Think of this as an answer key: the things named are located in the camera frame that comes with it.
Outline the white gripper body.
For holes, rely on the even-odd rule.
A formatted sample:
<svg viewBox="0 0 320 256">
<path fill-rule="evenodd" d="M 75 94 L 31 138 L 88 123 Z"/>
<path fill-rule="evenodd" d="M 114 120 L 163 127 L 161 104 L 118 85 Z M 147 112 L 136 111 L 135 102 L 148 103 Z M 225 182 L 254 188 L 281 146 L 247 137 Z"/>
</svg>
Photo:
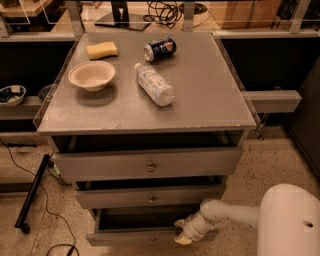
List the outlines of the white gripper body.
<svg viewBox="0 0 320 256">
<path fill-rule="evenodd" d="M 210 231 L 210 222 L 199 212 L 188 216 L 183 225 L 183 236 L 192 241 L 201 240 Z"/>
</svg>

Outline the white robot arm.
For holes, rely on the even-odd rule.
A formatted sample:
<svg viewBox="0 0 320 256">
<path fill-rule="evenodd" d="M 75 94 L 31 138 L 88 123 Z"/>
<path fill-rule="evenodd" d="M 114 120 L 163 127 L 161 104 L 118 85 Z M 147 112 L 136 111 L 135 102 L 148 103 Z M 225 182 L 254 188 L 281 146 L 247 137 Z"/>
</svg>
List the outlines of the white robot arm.
<svg viewBox="0 0 320 256">
<path fill-rule="evenodd" d="M 229 222 L 257 231 L 257 256 L 320 256 L 320 201 L 296 185 L 269 188 L 258 207 L 207 198 L 175 222 L 175 241 L 189 245 Z"/>
</svg>

